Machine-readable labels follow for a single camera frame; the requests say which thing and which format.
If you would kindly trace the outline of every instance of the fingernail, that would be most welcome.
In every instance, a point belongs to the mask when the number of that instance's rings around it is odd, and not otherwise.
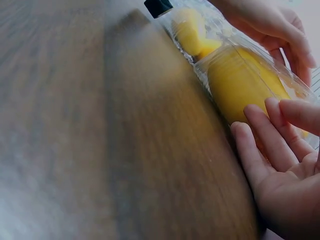
[[[311,53],[309,53],[306,56],[306,59],[308,61],[308,65],[310,68],[315,69],[317,67],[316,59],[314,58],[314,56]]]
[[[231,129],[231,133],[232,135],[236,135],[236,128],[239,125],[238,121],[235,121],[234,123],[231,124],[230,129]]]

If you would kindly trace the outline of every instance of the hand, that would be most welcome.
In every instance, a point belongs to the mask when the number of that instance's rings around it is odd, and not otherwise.
[[[297,14],[270,0],[211,0],[226,20],[248,37],[258,42],[276,60],[285,64],[283,52],[291,70],[305,84],[311,84],[310,68],[316,61]]]
[[[320,159],[297,128],[320,134],[320,107],[274,98],[265,102],[269,118],[255,105],[244,109],[270,163],[257,149],[250,127],[231,131],[262,217],[284,239],[320,239]]]

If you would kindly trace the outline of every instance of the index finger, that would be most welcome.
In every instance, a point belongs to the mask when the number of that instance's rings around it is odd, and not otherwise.
[[[234,122],[231,125],[231,131],[245,174],[253,192],[257,193],[259,184],[276,170],[262,157],[256,146],[254,135],[246,123]]]
[[[320,106],[300,100],[283,99],[279,103],[284,118],[296,127],[320,135]]]

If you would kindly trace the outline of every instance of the finger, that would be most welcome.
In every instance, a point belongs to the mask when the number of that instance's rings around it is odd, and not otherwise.
[[[235,138],[243,169],[255,192],[259,184],[275,169],[262,157],[257,149],[256,142],[250,127],[245,123],[234,122],[231,131]]]
[[[297,76],[308,86],[311,86],[312,71],[300,59],[296,62]]]
[[[302,138],[302,134],[284,119],[277,99],[268,98],[265,101],[265,107],[271,123],[282,135],[299,162],[301,162],[306,155],[315,152],[315,150]]]
[[[297,53],[298,57],[302,59],[302,62],[309,68],[315,68],[317,66],[316,60],[311,53],[311,48],[307,40],[306,35],[291,25],[289,22],[285,22],[282,33],[280,33]]]
[[[268,52],[270,56],[273,57],[275,60],[277,60],[279,63],[286,65],[284,56],[282,56],[282,53],[279,48],[270,50]]]
[[[258,106],[248,105],[244,114],[262,142],[268,160],[277,171],[286,172],[299,163],[284,138]]]
[[[283,52],[290,64],[291,71],[297,75],[308,87],[311,85],[311,71],[296,54],[293,53],[289,44],[283,47]]]
[[[296,59],[294,58],[294,55],[291,51],[291,48],[290,48],[290,45],[287,43],[285,46],[283,46],[283,52],[284,52],[284,55],[286,57],[286,59],[288,60],[289,62],[289,65],[290,65],[290,69],[291,71],[295,74],[295,75],[298,75],[297,73],[297,64],[296,64]]]
[[[286,121],[314,135],[320,135],[320,106],[300,100],[283,99],[279,103]]]

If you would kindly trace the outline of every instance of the table surface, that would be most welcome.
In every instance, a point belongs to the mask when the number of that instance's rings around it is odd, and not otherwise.
[[[0,239],[258,239],[228,130],[143,0],[0,2]]]

